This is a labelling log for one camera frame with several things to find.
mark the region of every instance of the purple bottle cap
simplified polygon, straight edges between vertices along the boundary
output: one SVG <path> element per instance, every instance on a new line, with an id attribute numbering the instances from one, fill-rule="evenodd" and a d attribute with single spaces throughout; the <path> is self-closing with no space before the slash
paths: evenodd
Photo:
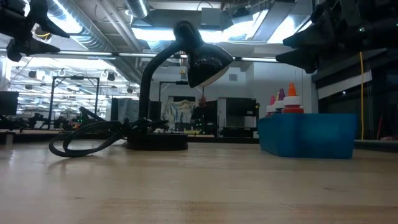
<path id="1" fill-rule="evenodd" d="M 284 100 L 285 99 L 285 90 L 281 88 L 279 90 L 279 100 Z"/>

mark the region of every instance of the lamp base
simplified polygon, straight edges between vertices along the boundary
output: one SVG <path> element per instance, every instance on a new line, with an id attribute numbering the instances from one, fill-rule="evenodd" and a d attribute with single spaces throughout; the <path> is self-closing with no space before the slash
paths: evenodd
<path id="1" fill-rule="evenodd" d="M 188 149 L 186 134 L 131 134 L 126 149 L 138 151 L 181 151 Z"/>

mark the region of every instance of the lamp shade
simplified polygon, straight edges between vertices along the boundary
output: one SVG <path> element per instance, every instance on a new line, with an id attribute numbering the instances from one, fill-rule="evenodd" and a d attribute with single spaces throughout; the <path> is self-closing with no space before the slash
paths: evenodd
<path id="1" fill-rule="evenodd" d="M 215 82 L 226 73 L 234 60 L 221 47 L 206 44 L 198 29 L 188 21 L 177 22 L 174 35 L 182 50 L 188 55 L 187 76 L 191 88 Z"/>

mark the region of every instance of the power cord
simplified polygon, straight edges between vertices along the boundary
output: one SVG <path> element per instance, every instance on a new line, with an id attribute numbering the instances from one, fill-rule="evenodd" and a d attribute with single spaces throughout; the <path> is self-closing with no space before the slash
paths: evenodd
<path id="1" fill-rule="evenodd" d="M 63 134 L 53 138 L 50 141 L 49 149 L 54 155 L 67 158 L 87 156 L 89 154 L 101 151 L 109 147 L 117 140 L 126 139 L 127 136 L 130 134 L 146 133 L 148 131 L 153 132 L 156 128 L 159 128 L 168 123 L 168 121 L 152 122 L 147 118 L 141 118 L 135 122 L 129 122 L 129 119 L 126 118 L 124 119 L 123 123 L 121 123 L 120 121 L 105 121 L 104 119 L 100 118 L 99 116 L 95 115 L 84 107 L 79 108 L 79 110 L 83 117 L 87 118 L 88 116 L 91 116 L 94 118 L 95 121 L 93 123 L 89 122 L 88 124 L 83 125 L 81 128 L 70 134 Z M 110 135 L 110 137 L 98 147 L 79 150 L 71 150 L 68 148 L 70 143 L 78 137 L 84 134 L 98 132 L 107 133 L 108 135 Z M 64 152 L 58 150 L 54 146 L 54 143 L 56 141 L 63 141 L 62 147 Z"/>

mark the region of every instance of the table surface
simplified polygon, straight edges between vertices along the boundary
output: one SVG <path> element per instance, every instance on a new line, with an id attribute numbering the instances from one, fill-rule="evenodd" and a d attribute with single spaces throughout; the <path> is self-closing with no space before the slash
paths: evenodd
<path id="1" fill-rule="evenodd" d="M 47 143 L 0 146 L 0 223 L 398 223 L 398 154 L 289 159 L 255 144 L 189 146 L 76 159 Z"/>

